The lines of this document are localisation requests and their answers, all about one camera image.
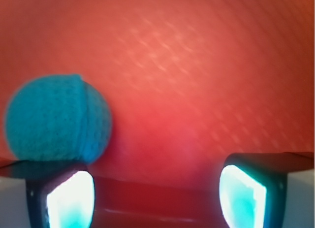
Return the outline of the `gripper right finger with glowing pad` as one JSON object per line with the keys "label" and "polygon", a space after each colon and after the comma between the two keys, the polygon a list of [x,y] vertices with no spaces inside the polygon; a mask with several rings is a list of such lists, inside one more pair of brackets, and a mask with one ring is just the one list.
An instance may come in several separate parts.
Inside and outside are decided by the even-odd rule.
{"label": "gripper right finger with glowing pad", "polygon": [[220,173],[222,215],[230,228],[313,228],[312,152],[234,153]]}

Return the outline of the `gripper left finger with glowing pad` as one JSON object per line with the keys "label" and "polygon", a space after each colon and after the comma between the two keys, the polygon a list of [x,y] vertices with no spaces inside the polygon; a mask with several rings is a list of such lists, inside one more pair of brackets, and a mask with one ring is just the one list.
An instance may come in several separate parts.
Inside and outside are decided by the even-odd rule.
{"label": "gripper left finger with glowing pad", "polygon": [[2,161],[2,228],[89,228],[95,183],[77,161]]}

